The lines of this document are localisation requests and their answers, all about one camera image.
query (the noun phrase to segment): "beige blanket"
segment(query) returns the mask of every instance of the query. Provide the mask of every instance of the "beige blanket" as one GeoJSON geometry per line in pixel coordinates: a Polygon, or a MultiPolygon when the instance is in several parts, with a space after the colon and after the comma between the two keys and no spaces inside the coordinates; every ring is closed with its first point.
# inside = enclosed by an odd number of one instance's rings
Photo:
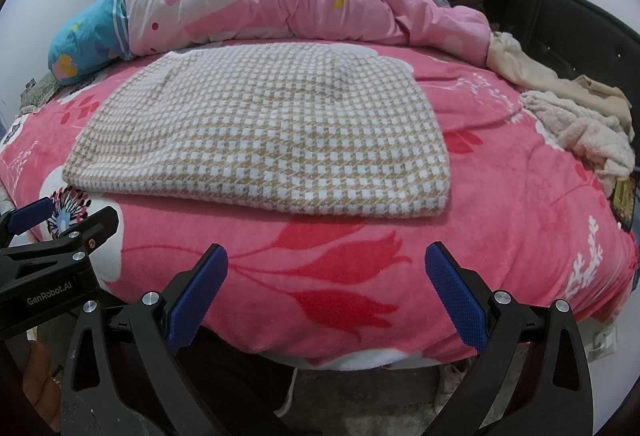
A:
{"type": "Polygon", "coordinates": [[[406,67],[340,45],[169,53],[79,135],[63,177],[87,191],[304,214],[443,211],[449,159],[406,67]]]}
{"type": "Polygon", "coordinates": [[[619,88],[611,88],[585,76],[575,80],[559,79],[555,71],[527,56],[520,43],[508,33],[492,34],[486,64],[489,69],[526,90],[552,92],[603,116],[615,116],[628,140],[633,140],[631,104],[619,88]]]}
{"type": "Polygon", "coordinates": [[[615,116],[602,116],[551,92],[527,92],[520,101],[560,147],[593,167],[607,197],[613,193],[616,178],[632,173],[636,155],[615,116]]]}

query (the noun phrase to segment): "power outlet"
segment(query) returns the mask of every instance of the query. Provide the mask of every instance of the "power outlet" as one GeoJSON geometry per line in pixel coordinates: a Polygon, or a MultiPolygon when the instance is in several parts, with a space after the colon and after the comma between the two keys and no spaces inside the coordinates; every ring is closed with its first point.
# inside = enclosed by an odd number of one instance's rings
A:
{"type": "Polygon", "coordinates": [[[615,324],[604,328],[593,337],[593,345],[588,360],[593,362],[605,356],[612,355],[618,350],[618,328],[615,324]]]}

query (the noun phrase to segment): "clothing pile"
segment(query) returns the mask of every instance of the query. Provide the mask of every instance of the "clothing pile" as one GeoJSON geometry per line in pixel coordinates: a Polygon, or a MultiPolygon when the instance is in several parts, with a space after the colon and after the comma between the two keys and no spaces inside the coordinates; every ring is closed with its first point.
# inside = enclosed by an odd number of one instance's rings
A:
{"type": "Polygon", "coordinates": [[[560,79],[527,56],[508,33],[492,35],[487,67],[525,92],[520,97],[524,109],[542,122],[560,147],[594,169],[607,197],[617,178],[633,172],[631,103],[619,88],[586,76],[560,79]]]}

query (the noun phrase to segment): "blue gripper pad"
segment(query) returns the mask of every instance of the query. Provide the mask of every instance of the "blue gripper pad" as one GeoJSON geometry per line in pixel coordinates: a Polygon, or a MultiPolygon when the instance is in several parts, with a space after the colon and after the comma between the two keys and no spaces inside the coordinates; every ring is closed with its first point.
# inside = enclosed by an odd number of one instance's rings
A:
{"type": "Polygon", "coordinates": [[[204,315],[225,281],[228,270],[225,249],[217,247],[198,266],[195,275],[166,317],[164,343],[172,355],[193,342],[204,315]]]}
{"type": "Polygon", "coordinates": [[[489,337],[481,305],[437,244],[427,248],[424,265],[460,338],[467,346],[482,353],[489,337]]]}
{"type": "Polygon", "coordinates": [[[53,201],[43,198],[31,205],[15,210],[9,220],[8,229],[10,234],[20,236],[30,228],[47,221],[53,215],[53,201]]]}

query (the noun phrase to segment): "white fuzzy blanket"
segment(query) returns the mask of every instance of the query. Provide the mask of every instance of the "white fuzzy blanket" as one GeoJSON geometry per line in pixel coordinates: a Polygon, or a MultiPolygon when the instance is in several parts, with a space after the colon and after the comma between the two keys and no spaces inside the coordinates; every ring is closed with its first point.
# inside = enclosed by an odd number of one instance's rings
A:
{"type": "Polygon", "coordinates": [[[626,178],[633,172],[636,155],[615,116],[602,116],[551,92],[527,92],[520,101],[560,147],[594,167],[607,197],[613,193],[616,178],[626,178]]]}

